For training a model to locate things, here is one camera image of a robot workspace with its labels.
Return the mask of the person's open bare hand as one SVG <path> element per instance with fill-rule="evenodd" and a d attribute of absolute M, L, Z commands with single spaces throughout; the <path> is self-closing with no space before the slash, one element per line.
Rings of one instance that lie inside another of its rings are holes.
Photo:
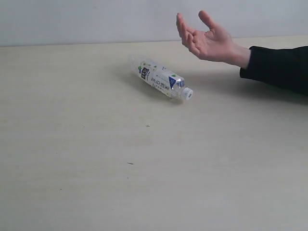
<path fill-rule="evenodd" d="M 185 22 L 181 13 L 177 14 L 176 25 L 183 46 L 200 60 L 222 62 L 246 69 L 251 50 L 233 42 L 230 34 L 205 12 L 198 13 L 208 31 L 194 29 Z"/>

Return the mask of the forearm in black sleeve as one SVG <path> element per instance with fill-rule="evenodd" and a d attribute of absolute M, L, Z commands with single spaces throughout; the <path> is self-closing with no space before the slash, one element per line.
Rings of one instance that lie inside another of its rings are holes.
<path fill-rule="evenodd" d="M 269 49 L 252 46 L 247 68 L 240 77 L 298 94 L 308 94 L 308 47 Z"/>

